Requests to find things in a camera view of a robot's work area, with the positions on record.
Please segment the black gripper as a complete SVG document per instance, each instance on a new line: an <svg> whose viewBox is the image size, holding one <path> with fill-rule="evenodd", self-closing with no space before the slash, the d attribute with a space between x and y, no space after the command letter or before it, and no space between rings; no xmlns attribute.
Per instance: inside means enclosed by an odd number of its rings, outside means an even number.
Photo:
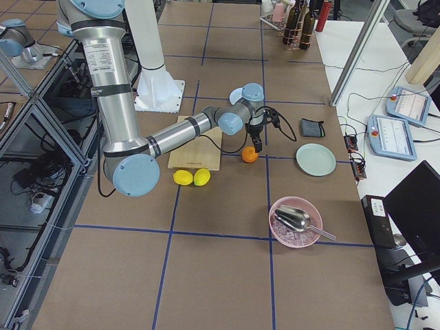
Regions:
<svg viewBox="0 0 440 330"><path fill-rule="evenodd" d="M263 149L263 144L261 140L261 132L263 131L263 124L247 124L246 129L247 133L252 138L252 143L254 145L255 153L260 153Z"/></svg>

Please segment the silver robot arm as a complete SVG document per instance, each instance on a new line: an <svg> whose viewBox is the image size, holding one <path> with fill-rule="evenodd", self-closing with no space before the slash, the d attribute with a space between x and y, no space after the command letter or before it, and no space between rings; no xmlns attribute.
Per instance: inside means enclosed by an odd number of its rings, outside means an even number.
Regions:
<svg viewBox="0 0 440 330"><path fill-rule="evenodd" d="M229 107L208 107L151 136L140 133L136 108L168 107L183 82L167 72L152 1L59 1L59 32L78 39L92 80L107 142L103 171L130 197L151 191L160 177L156 159L219 127L253 138L264 118L262 86L250 83Z"/></svg>
<svg viewBox="0 0 440 330"><path fill-rule="evenodd" d="M1 51L8 57L20 56L27 63L35 63L43 53L21 19L1 22Z"/></svg>

